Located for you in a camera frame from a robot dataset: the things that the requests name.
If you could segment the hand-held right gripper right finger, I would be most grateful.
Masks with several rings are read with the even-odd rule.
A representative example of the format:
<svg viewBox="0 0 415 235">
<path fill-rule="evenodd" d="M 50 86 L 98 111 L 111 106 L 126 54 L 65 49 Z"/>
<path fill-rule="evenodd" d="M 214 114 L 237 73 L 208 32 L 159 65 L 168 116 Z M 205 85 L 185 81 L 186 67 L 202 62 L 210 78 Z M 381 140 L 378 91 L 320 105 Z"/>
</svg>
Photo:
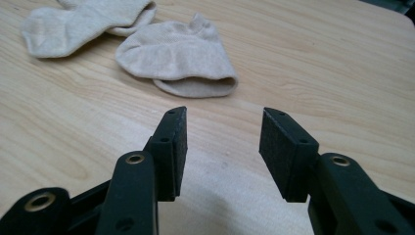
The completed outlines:
<svg viewBox="0 0 415 235">
<path fill-rule="evenodd" d="M 318 148 L 318 142 L 288 114 L 263 109 L 259 153 L 287 202 L 306 201 L 308 168 L 316 163 Z"/>
</svg>

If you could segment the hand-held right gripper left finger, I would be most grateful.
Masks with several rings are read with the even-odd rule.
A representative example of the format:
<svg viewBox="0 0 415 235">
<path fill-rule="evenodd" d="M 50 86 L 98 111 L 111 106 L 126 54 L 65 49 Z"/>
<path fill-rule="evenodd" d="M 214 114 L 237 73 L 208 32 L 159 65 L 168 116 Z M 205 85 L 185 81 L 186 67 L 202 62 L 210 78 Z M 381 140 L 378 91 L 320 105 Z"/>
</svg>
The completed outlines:
<svg viewBox="0 0 415 235">
<path fill-rule="evenodd" d="M 155 162 L 159 202 L 174 202 L 180 196 L 186 163 L 187 108 L 167 111 L 145 145 Z"/>
</svg>

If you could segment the beige ankle sock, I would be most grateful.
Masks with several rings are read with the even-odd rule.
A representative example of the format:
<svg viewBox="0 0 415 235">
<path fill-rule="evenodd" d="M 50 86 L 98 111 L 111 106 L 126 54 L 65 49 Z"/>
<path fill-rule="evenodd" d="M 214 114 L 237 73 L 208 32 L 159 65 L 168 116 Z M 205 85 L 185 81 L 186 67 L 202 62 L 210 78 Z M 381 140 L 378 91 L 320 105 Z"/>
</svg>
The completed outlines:
<svg viewBox="0 0 415 235">
<path fill-rule="evenodd" d="M 154 0 L 57 0 L 23 21 L 22 36 L 35 58 L 69 56 L 104 32 L 128 37 L 156 15 Z"/>
<path fill-rule="evenodd" d="M 180 97 L 222 97 L 238 86 L 216 27 L 200 13 L 189 23 L 139 27 L 116 49 L 115 60 L 130 74 Z"/>
</svg>

